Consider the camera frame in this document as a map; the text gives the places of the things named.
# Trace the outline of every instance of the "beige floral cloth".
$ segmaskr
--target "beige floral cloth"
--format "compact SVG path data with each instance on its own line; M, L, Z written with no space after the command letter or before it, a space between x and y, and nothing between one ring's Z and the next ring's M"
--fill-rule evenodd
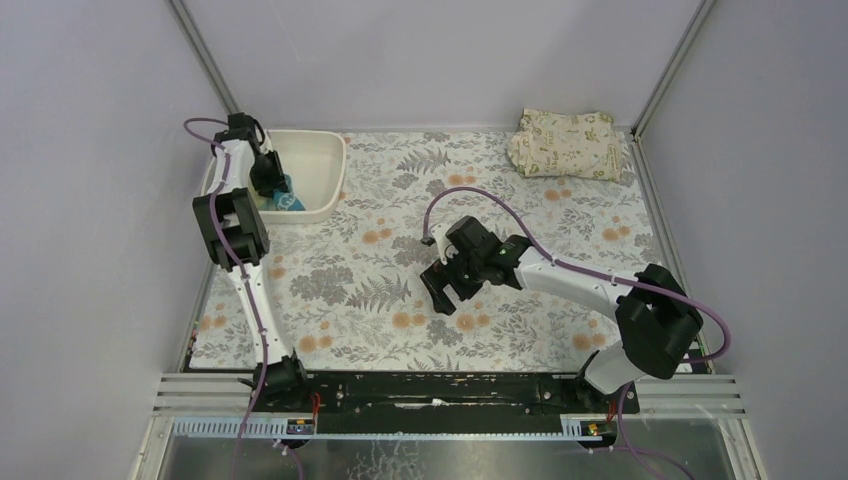
M522 178L511 133L356 133L337 210L313 225L269 225L271 296L309 369L577 371L618 340L612 320L548 294L485 286L445 316L418 275L436 258L419 240L430 200L473 185L514 207L560 256L618 271L659 260L633 167L619 183ZM434 222L474 215L520 233L488 199L458 193ZM197 321L189 366L253 368L241 304L221 271Z
M525 109L509 144L509 157L523 177L572 175L621 179L621 142L605 113L559 115Z

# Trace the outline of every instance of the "floral tablecloth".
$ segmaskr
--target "floral tablecloth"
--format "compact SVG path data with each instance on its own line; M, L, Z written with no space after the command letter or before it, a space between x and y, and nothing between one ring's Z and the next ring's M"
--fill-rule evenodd
M418 275L436 258L419 243L424 209L457 185L512 205L558 253L616 270L658 262L629 158L621 182L527 178L506 157L510 133L345 134L342 199L325 222L269 225L277 315L308 369L576 371L618 340L615 324L562 299L485 286L448 317ZM502 239L520 233L491 201L457 193L433 222L474 215ZM235 291L219 271L197 322L191 368L253 368Z

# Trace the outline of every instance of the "white plastic bin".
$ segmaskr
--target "white plastic bin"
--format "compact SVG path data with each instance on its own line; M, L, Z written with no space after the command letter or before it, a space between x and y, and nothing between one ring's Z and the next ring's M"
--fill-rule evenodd
M269 130L271 143L280 154L283 171L292 179L302 212L260 210L270 223L318 223L326 220L339 203L347 165L347 145L341 135L311 130ZM201 195L209 189L215 162L210 162Z

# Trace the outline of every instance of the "gray wall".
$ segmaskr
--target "gray wall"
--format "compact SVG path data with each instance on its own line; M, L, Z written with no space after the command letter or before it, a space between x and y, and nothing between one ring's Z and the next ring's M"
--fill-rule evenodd
M266 125L514 129L525 106L630 125L699 0L190 0Z
M205 263L196 114L164 1L0 2L3 478L126 478Z
M718 2L644 142L773 479L848 477L846 22L844 0Z

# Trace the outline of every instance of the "blue object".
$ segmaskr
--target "blue object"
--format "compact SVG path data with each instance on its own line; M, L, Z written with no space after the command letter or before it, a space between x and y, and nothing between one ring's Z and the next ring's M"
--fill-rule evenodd
M302 212L306 210L300 200L294 196L294 188L292 188L291 177L286 175L286 185L289 186L290 192L274 190L274 207L279 212Z

